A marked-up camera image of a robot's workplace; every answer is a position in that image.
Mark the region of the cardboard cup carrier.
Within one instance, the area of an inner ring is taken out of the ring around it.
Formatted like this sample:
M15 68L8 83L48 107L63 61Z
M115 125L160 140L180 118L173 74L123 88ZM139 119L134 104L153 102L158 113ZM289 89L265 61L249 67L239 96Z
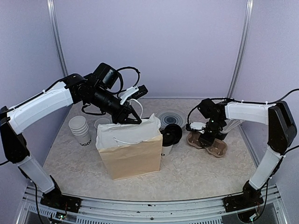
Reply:
M216 158L225 156L228 146L224 141L215 139L211 146L207 146L199 142L200 135L201 133L199 132L189 132L187 135L187 143L196 149L205 149L210 155Z

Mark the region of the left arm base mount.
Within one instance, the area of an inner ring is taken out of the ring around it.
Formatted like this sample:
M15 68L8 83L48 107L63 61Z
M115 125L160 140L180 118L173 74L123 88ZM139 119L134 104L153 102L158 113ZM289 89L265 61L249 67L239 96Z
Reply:
M82 199L62 194L54 178L51 175L50 177L54 183L54 189L47 194L43 193L40 204L66 212L78 213Z

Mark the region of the white paper coffee cup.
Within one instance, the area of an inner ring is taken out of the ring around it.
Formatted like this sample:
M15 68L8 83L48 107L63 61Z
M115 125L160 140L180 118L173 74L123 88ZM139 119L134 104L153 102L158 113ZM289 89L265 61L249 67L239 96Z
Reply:
M168 156L172 150L173 145L170 146L162 146L161 156Z

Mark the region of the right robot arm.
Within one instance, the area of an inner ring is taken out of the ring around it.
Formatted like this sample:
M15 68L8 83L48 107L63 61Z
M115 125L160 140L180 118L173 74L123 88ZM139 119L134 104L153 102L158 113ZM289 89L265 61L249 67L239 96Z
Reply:
M292 142L297 135L297 127L288 104L246 103L232 98L223 98L219 103L213 99L202 100L196 109L207 119L205 124L193 122L192 130L199 132L199 146L210 149L216 141L224 142L227 134L242 122L264 126L255 136L260 140L255 146L264 146L264 155L255 172L246 182L249 189L239 196L239 203L249 207L257 200L259 191L279 170L286 154L297 149Z

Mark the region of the brown paper bag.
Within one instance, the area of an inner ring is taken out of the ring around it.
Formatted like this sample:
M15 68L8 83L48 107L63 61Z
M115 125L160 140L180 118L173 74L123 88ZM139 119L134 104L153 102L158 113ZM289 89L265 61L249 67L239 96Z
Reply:
M96 149L112 180L160 170L163 136L161 121L152 113L140 124L101 124Z

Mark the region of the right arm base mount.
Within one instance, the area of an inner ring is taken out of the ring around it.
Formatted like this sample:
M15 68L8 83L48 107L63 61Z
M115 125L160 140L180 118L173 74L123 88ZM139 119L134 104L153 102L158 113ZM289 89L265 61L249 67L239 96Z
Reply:
M254 189L249 184L249 181L247 181L242 188L241 194L227 196L223 198L223 203L225 211L232 212L263 204L264 200L261 194L261 189Z

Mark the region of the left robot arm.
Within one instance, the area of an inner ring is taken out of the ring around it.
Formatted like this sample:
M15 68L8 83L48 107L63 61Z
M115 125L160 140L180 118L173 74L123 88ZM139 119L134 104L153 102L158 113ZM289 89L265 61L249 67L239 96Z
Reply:
M57 208L65 204L65 196L56 181L30 154L23 132L51 113L79 102L83 104L82 111L93 105L100 110L98 116L109 114L114 124L140 124L142 120L129 100L138 99L148 91L145 86L138 86L137 82L124 90L120 73L123 70L134 70L140 74L135 67L114 69L106 63L100 63L88 75L68 75L30 99L10 108L4 106L0 110L0 136L6 159L16 164Z

